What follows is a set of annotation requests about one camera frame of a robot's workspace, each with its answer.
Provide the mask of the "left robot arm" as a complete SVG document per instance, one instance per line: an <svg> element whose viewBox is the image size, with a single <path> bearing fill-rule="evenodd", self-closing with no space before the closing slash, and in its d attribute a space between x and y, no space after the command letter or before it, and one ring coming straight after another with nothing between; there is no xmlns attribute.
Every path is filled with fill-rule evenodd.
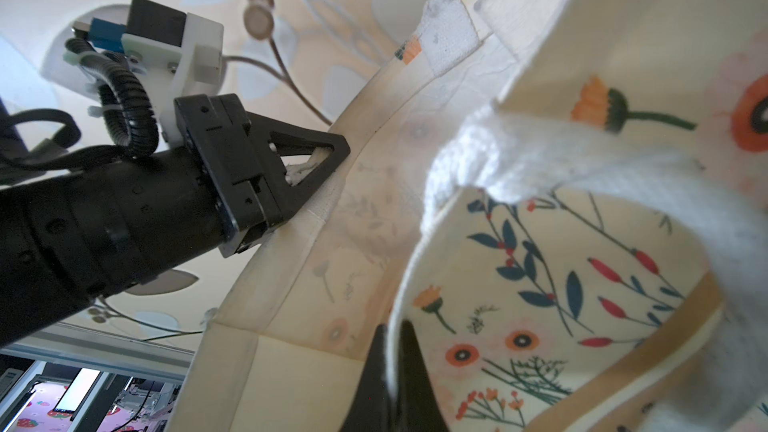
<svg viewBox="0 0 768 432"><path fill-rule="evenodd" d="M250 113L233 94L182 97L175 112L179 148L2 191L3 345L212 249L250 249L350 153L343 136Z"/></svg>

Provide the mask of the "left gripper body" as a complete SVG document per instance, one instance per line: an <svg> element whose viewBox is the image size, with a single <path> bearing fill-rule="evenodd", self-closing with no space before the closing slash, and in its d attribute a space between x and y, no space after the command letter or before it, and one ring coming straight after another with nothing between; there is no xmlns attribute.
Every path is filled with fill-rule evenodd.
<svg viewBox="0 0 768 432"><path fill-rule="evenodd" d="M285 220L269 182L277 156L257 136L255 116L234 94L178 97L174 108L184 144L214 189L219 251L230 257L254 247Z"/></svg>

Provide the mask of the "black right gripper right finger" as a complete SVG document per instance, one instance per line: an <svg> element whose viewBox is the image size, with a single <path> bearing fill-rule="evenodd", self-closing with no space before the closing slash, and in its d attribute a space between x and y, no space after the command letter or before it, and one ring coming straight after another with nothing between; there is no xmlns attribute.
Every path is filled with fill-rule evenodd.
<svg viewBox="0 0 768 432"><path fill-rule="evenodd" d="M395 430L448 431L410 321L401 326L396 362Z"/></svg>

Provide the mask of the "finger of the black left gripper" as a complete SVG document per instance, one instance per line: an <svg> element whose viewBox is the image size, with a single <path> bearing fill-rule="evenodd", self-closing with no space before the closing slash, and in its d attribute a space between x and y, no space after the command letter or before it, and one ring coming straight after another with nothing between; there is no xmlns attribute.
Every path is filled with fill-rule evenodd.
<svg viewBox="0 0 768 432"><path fill-rule="evenodd" d="M250 113L250 144L259 167L259 201L269 222L292 218L346 160L347 140Z"/></svg>

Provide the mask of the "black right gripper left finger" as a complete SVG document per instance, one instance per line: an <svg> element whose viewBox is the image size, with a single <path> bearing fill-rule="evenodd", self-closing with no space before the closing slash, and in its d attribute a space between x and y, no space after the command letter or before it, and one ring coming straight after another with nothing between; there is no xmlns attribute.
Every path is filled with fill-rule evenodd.
<svg viewBox="0 0 768 432"><path fill-rule="evenodd" d="M357 389L348 413L340 427L341 432L386 432L399 430L398 389L394 379L387 378L387 366L397 362L386 358L386 325L375 329Z"/></svg>

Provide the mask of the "cream floral tote bag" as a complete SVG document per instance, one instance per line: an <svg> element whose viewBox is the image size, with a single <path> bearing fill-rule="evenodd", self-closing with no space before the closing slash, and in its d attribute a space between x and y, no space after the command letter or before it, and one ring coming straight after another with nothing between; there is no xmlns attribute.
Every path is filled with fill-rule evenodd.
<svg viewBox="0 0 768 432"><path fill-rule="evenodd" d="M448 431L767 427L767 0L430 0L209 323L173 431L337 431L375 329Z"/></svg>

